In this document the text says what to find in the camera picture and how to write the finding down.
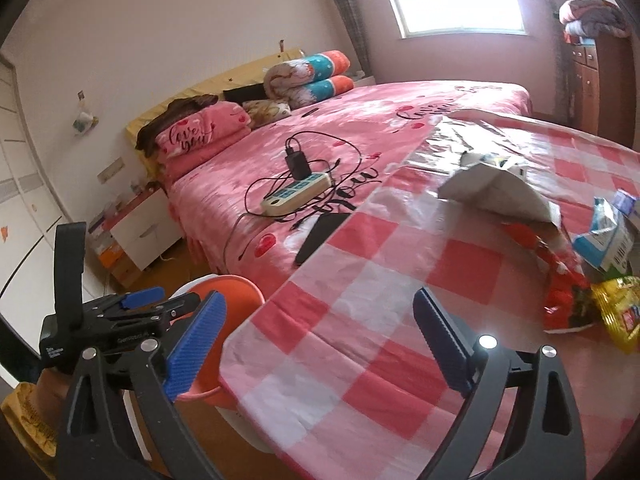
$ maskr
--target table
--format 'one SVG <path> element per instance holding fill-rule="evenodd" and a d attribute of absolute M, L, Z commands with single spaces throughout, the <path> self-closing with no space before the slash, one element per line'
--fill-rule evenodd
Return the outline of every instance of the table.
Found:
<path fill-rule="evenodd" d="M 470 124 L 464 121 L 484 121 Z M 427 283 L 444 307 L 505 346 L 555 346 L 574 388 L 593 477 L 640 411 L 640 356 L 604 329 L 547 335 L 545 277 L 500 218 L 434 194 L 465 150 L 524 156 L 529 181 L 573 236 L 593 197 L 638 193 L 638 154 L 539 121 L 474 110 L 431 137 L 225 343 L 220 368 L 239 409 L 308 478 L 414 480 L 462 405 L 412 316 Z M 476 472 L 510 416 L 508 390 Z"/>

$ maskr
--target black pillow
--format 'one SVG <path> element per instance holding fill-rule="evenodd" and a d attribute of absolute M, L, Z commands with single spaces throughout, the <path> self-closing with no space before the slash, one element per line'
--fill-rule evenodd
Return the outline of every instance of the black pillow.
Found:
<path fill-rule="evenodd" d="M 242 105 L 242 103 L 246 101 L 268 99 L 262 83 L 242 86 L 240 88 L 234 88 L 233 90 L 225 90 L 222 93 L 225 95 L 225 101 L 238 103 L 239 105 Z"/>

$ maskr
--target pink bedspread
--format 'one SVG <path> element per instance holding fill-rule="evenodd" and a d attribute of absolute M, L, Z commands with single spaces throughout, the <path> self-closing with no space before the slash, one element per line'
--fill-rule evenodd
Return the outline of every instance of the pink bedspread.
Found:
<path fill-rule="evenodd" d="M 303 117 L 314 108 L 318 110 Z M 260 177 L 277 176 L 287 170 L 287 137 L 314 130 L 358 147 L 363 156 L 360 169 L 344 183 L 340 196 L 318 208 L 319 212 L 349 211 L 420 144 L 429 116 L 459 108 L 529 115 L 529 93 L 518 85 L 469 81 L 357 88 L 255 130 L 182 177 L 168 190 L 172 212 L 190 245 L 204 250 L 214 272 L 245 276 L 268 298 L 295 270 L 293 259 L 318 215 L 293 229 L 312 210 L 282 222 L 245 216 L 234 225 L 244 213 L 248 186 Z M 358 154 L 347 143 L 314 133 L 297 138 L 308 160 L 324 159 L 335 164 L 340 159 L 333 171 L 335 179 L 356 168 Z M 326 165 L 318 162 L 312 168 L 322 171 Z M 264 181 L 252 188 L 247 197 L 250 211 L 260 212 L 260 202 L 270 187 L 271 182 Z"/>

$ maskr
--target orange bucket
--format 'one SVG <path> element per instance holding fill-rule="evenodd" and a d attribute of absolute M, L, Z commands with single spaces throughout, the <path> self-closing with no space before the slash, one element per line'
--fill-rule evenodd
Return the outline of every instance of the orange bucket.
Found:
<path fill-rule="evenodd" d="M 219 408 L 235 410 L 236 400 L 221 387 L 218 379 L 222 344 L 245 319 L 264 304 L 264 297 L 260 289 L 248 279 L 231 274 L 212 275 L 210 278 L 195 280 L 192 283 L 193 285 L 185 285 L 174 296 L 178 293 L 195 292 L 203 300 L 212 290 L 216 290 L 225 297 L 226 319 L 191 388 L 188 392 L 180 394 L 178 399 L 187 402 L 201 399 Z"/>

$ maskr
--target plastic bag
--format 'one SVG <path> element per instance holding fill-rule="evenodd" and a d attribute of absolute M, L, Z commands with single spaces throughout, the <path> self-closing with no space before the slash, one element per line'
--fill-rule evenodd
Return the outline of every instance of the plastic bag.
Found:
<path fill-rule="evenodd" d="M 592 285 L 602 320 L 616 346 L 626 353 L 638 349 L 640 278 L 626 276 Z"/>
<path fill-rule="evenodd" d="M 533 251 L 548 276 L 548 290 L 544 304 L 544 330 L 547 333 L 580 332 L 598 319 L 593 293 L 575 253 L 555 231 L 549 242 L 524 224 L 505 224 L 505 231 L 526 249 Z"/>

